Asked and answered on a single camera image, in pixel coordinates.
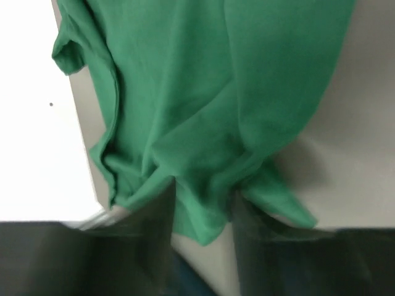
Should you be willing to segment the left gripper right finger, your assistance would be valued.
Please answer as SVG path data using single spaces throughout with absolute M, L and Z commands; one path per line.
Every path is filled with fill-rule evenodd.
M 241 295 L 394 295 L 394 230 L 293 228 L 239 194 L 231 206 Z

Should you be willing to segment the green t shirt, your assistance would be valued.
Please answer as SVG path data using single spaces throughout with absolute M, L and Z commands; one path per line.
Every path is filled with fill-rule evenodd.
M 302 228 L 316 219 L 273 156 L 331 80 L 353 1 L 59 1 L 52 58 L 88 67 L 106 126 L 90 155 L 109 205 L 176 185 L 175 232 L 206 245 L 234 190 Z

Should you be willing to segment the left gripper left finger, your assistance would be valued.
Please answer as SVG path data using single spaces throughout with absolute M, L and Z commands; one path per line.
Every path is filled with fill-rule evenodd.
M 171 246 L 175 186 L 115 224 L 1 224 L 2 295 L 212 295 Z

